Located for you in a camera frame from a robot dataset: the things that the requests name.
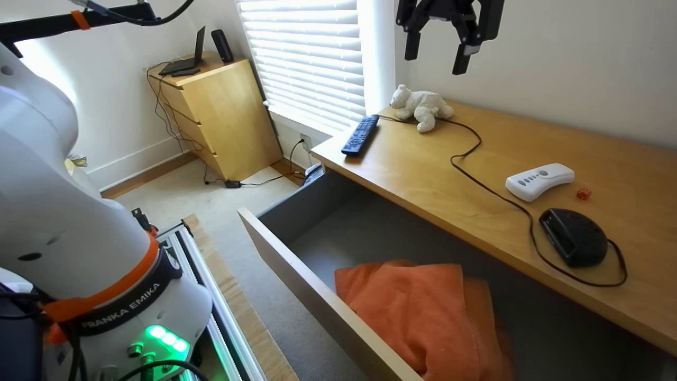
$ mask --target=stuffed toy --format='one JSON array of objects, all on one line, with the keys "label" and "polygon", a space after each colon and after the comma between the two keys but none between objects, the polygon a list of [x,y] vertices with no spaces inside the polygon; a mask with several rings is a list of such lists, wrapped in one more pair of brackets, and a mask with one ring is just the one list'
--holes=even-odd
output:
[{"label": "stuffed toy", "polygon": [[412,92],[399,85],[389,100],[392,117],[395,122],[407,122],[415,117],[418,122],[418,134],[427,134],[435,127],[438,118],[451,118],[452,109],[434,92]]}]

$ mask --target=orange towel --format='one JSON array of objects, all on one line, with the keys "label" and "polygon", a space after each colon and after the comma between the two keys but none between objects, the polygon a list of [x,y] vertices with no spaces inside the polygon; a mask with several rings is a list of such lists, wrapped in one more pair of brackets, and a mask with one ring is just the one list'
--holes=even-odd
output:
[{"label": "orange towel", "polygon": [[339,270],[336,292],[426,381],[512,380],[488,286],[457,264]]}]

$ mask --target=drawer edge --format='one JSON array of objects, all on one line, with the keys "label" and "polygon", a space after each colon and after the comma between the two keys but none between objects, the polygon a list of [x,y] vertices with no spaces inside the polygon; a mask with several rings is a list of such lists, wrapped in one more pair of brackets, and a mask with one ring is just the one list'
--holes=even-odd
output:
[{"label": "drawer edge", "polygon": [[370,380],[421,380],[250,209],[238,209],[259,254]]}]

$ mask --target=white blinds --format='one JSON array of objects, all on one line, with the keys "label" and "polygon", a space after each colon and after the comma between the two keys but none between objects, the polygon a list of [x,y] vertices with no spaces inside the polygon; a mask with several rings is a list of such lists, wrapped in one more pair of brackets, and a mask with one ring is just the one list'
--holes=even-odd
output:
[{"label": "white blinds", "polygon": [[339,134],[364,117],[357,0],[238,0],[271,112]]}]

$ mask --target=open drawer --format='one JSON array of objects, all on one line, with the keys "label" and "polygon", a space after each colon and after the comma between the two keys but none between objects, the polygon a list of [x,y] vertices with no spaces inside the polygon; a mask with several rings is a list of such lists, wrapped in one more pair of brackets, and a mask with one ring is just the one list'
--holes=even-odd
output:
[{"label": "open drawer", "polygon": [[335,271],[405,259],[457,263],[488,282],[516,380],[674,380],[673,361],[410,212],[328,171],[263,216],[242,209],[261,256],[368,380],[418,380],[336,294]]}]

